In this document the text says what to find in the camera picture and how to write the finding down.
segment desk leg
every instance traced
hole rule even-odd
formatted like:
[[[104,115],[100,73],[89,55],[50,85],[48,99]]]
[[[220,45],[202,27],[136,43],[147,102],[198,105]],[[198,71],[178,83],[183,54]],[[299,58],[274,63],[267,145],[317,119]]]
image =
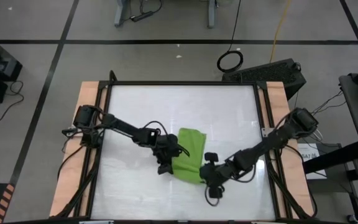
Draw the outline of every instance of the desk leg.
[[[358,142],[303,163],[306,174],[358,159]]]
[[[117,0],[117,10],[116,10],[116,17],[114,19],[114,25],[116,27],[121,26],[122,24],[122,20],[124,18],[122,18],[125,14],[125,8],[127,6],[128,0]]]
[[[216,0],[208,1],[208,28],[215,26]]]

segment wooden table frame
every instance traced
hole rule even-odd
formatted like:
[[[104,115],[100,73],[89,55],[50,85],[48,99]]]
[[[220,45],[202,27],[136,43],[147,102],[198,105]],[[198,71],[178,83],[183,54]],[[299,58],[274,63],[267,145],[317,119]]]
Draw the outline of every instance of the wooden table frame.
[[[139,82],[139,85],[158,85],[158,82]],[[202,82],[210,83],[211,85],[220,85],[218,82]],[[95,105],[98,101],[101,108],[105,108],[105,104],[109,103],[110,88],[105,88],[108,82],[83,82],[81,85],[80,94],[75,108],[75,113],[81,105]],[[261,127],[274,127],[277,123],[287,115],[290,110],[288,107],[287,98],[285,95],[283,83],[281,82],[267,82],[258,83],[261,87],[255,91],[255,99],[257,102],[257,108],[260,110]],[[77,150],[80,145],[81,137],[74,137],[67,142],[65,156],[66,159],[72,152]],[[288,143],[290,146],[297,149],[297,143],[295,140],[291,140]],[[55,196],[50,211],[50,216],[58,214],[64,206],[70,201],[74,193],[77,191],[80,182],[85,178],[86,169],[89,172],[91,169],[94,158],[96,156],[96,150],[87,149],[78,152],[74,155],[63,167],[60,173],[60,178],[57,183]],[[266,158],[275,157],[274,152],[266,155]],[[277,162],[272,161],[276,171],[285,176],[285,182],[287,189],[291,192],[298,204],[303,210],[311,215],[313,214],[313,207],[310,200],[310,194],[306,183],[305,173],[303,171],[301,158],[298,157],[291,150],[283,150],[281,160]],[[273,205],[275,205],[275,214],[277,218],[297,218],[292,209],[289,209],[289,205],[283,198],[283,195],[277,186],[273,186],[274,183],[269,178],[270,187],[272,190]],[[88,206],[93,201],[93,193],[96,185],[96,180],[93,184],[89,184],[85,190],[80,205],[76,206],[75,212],[71,212],[70,216],[87,216],[90,214],[91,207]]]

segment gray floor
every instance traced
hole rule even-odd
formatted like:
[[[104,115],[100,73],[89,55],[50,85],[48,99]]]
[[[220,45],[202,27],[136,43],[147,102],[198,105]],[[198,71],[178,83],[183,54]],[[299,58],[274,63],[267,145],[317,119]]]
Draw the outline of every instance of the gray floor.
[[[147,3],[147,8],[157,6]],[[214,29],[206,28],[207,5],[196,0],[165,0],[154,16],[122,27],[113,25],[116,2],[79,0],[67,39],[230,39],[239,0],[219,1]],[[0,39],[58,40],[74,0],[0,0]],[[347,0],[358,26],[358,1]],[[242,1],[235,38],[272,40],[285,1]],[[139,11],[138,1],[132,12]],[[278,36],[280,40],[357,40],[338,0],[293,1]],[[41,89],[55,55],[55,44],[3,45],[23,65],[25,101],[12,108],[0,122],[0,182],[9,182]],[[24,162],[5,222],[47,218],[63,155],[63,128],[71,125],[82,81],[104,80],[114,70],[119,80],[220,80],[216,68],[226,44],[74,45],[63,47],[44,107]],[[233,45],[244,54],[243,68],[267,63],[271,45]],[[275,60],[300,62],[307,84],[297,106],[315,109],[339,91],[338,77],[358,72],[358,45],[278,45]],[[236,59],[224,61],[227,67]],[[7,96],[0,114],[15,100]],[[343,97],[331,102],[342,103]],[[294,107],[295,99],[290,100]],[[326,143],[343,145],[358,140],[346,106],[316,116]],[[346,194],[316,194],[318,217],[345,221],[352,212]]]

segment black floor line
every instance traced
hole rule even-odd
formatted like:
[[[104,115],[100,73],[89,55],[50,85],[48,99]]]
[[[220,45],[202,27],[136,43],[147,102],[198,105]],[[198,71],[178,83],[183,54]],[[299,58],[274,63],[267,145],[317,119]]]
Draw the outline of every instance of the black floor line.
[[[342,8],[343,8],[343,10],[345,11],[346,17],[347,17],[347,19],[349,20],[349,23],[350,23],[351,26],[352,26],[353,32],[354,32],[354,34],[356,35],[357,40],[358,40],[358,27],[357,27],[357,24],[356,24],[356,22],[355,22],[353,16],[352,16],[352,13],[351,13],[349,7],[347,6],[345,0],[339,0],[339,2],[341,3]]]
[[[70,29],[71,22],[73,21],[74,14],[75,14],[75,11],[76,11],[76,8],[78,5],[78,1],[79,0],[73,1],[73,5],[71,7],[70,14],[68,15],[68,18],[67,18],[67,21],[65,24],[65,28],[63,30],[62,36],[60,37],[60,40],[65,40],[67,38],[68,30]],[[29,151],[31,141],[34,136],[35,129],[37,128],[38,120],[40,119],[41,111],[42,111],[42,108],[44,107],[44,103],[47,98],[50,84],[51,84],[53,76],[55,74],[55,70],[56,70],[57,64],[59,62],[59,58],[62,54],[63,46],[64,46],[63,42],[60,42],[59,45],[57,46],[55,56],[53,56],[48,75],[45,79],[44,86],[42,87],[40,98],[38,99],[37,107],[35,108],[34,114],[32,116],[30,127],[27,130],[27,134],[25,135],[22,149],[19,154],[19,158],[16,161],[16,165],[14,167],[14,170],[13,170],[13,173],[11,176],[10,183],[12,183],[14,185],[17,184],[17,181],[19,180],[20,174],[22,172],[24,161],[25,161],[25,158],[27,157],[27,153]]]
[[[0,40],[0,44],[230,44],[231,40]],[[233,44],[272,45],[273,40],[233,40]],[[277,45],[358,45],[358,40],[278,40]]]

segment wooden board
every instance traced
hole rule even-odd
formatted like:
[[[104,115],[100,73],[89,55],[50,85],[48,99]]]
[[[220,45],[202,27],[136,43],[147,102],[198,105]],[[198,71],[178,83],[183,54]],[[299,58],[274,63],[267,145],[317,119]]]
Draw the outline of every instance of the wooden board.
[[[273,119],[275,124],[277,124],[281,120],[281,118],[283,118],[290,111],[284,91],[284,86],[281,82],[268,82],[267,88],[270,105],[273,113]],[[93,105],[96,99],[97,91],[98,82],[83,82],[81,85],[80,95],[78,97],[75,112],[80,105]],[[102,103],[104,103],[103,98],[105,96],[105,93],[102,94]],[[262,115],[264,117],[264,121],[267,122],[267,112],[264,104],[263,95],[260,95],[260,101]],[[64,159],[76,149],[78,149],[79,144],[80,138],[74,138],[70,140],[66,147],[66,154]],[[290,141],[289,145],[297,149],[297,143],[295,140]],[[58,214],[63,209],[63,207],[70,201],[73,194],[77,190],[80,182],[80,175],[84,158],[85,150],[82,150],[78,154],[73,156],[63,167],[56,187],[55,196],[53,198],[50,216]],[[288,190],[291,192],[299,205],[303,207],[306,213],[308,213],[309,215],[313,214],[313,207],[311,204],[301,159],[294,152],[288,149],[283,151],[282,161]],[[285,217],[283,197],[279,189],[277,189],[277,197],[281,217]],[[87,201],[88,190],[84,193],[83,205],[86,205]],[[86,206],[82,206],[80,215],[85,214],[85,208]]]

